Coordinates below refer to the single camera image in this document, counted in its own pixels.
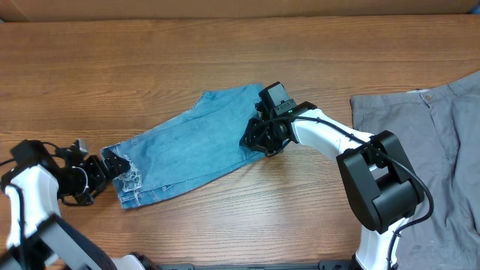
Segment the light blue denim jeans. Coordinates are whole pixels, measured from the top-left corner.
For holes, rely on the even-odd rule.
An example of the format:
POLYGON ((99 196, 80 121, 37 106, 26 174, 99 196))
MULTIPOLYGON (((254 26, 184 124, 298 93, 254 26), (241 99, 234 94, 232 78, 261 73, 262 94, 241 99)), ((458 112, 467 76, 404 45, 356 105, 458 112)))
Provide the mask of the light blue denim jeans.
POLYGON ((240 144, 257 115, 260 84, 204 91, 187 111, 151 130, 102 149, 130 169, 114 178, 123 209, 178 197, 264 157, 240 144))

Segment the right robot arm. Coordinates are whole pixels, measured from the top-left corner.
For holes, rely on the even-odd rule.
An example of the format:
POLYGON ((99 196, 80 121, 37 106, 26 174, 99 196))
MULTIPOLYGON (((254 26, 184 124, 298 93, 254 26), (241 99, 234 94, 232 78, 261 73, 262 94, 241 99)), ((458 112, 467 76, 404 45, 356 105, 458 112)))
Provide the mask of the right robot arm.
POLYGON ((361 242, 352 269, 397 269, 401 231, 412 226, 426 188, 399 139, 389 131, 377 135, 349 128, 312 103, 269 107, 256 104, 241 146, 268 157, 291 142, 316 149, 336 162, 349 206, 361 223, 361 242))

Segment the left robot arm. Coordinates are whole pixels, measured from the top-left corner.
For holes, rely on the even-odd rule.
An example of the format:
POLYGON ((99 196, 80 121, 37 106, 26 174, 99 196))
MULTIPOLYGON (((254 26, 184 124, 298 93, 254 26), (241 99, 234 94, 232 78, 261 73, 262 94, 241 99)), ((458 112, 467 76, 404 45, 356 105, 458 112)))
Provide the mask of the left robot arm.
POLYGON ((83 140, 49 153, 47 143, 23 140, 10 151, 16 166, 1 177, 10 200, 10 233, 2 269, 45 269, 62 260, 66 269, 156 269, 139 253, 111 258, 67 223, 59 206, 73 197, 75 207, 91 206, 130 164, 111 151, 90 155, 83 140))

